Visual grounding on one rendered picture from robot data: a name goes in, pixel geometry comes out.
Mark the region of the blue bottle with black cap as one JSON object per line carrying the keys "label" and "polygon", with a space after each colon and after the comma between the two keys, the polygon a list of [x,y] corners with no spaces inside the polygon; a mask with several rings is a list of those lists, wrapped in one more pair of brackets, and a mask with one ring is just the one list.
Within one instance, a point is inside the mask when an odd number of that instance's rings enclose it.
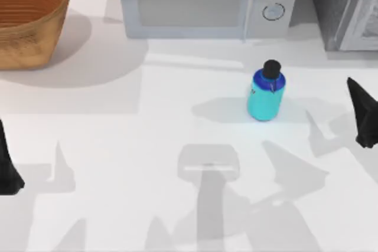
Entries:
{"label": "blue bottle with black cap", "polygon": [[277,60],[267,60],[252,78],[251,91],[247,100],[247,111],[254,119],[265,122],[274,119],[279,112],[286,86]]}

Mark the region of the microwave oven knob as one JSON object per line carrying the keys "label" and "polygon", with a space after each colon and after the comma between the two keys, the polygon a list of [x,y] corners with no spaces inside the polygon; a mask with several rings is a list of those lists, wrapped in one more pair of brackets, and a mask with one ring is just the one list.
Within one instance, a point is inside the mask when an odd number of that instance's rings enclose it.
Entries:
{"label": "microwave oven knob", "polygon": [[267,5],[262,10],[262,16],[267,21],[277,21],[285,15],[285,7],[282,4],[274,3]]}

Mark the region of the pale microwave oven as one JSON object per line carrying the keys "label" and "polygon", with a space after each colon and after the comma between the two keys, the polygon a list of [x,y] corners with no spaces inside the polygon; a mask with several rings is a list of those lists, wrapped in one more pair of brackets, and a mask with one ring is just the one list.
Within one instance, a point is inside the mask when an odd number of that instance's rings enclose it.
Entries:
{"label": "pale microwave oven", "polygon": [[[129,38],[240,39],[247,0],[120,0]],[[277,21],[262,16],[265,6],[285,7]],[[247,39],[281,38],[288,31],[295,0],[253,0]]]}

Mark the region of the brown woven basket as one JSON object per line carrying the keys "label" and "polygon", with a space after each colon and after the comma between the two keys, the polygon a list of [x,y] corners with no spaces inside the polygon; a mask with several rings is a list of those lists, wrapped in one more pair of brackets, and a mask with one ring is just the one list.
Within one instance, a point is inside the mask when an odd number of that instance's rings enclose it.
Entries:
{"label": "brown woven basket", "polygon": [[70,0],[0,0],[0,70],[46,66]]}

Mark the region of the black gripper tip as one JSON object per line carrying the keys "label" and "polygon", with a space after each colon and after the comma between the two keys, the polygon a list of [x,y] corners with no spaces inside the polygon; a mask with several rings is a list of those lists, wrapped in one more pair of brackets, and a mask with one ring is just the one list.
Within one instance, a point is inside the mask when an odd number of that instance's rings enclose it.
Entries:
{"label": "black gripper tip", "polygon": [[25,182],[12,163],[4,125],[0,119],[0,195],[16,195],[25,186]]}

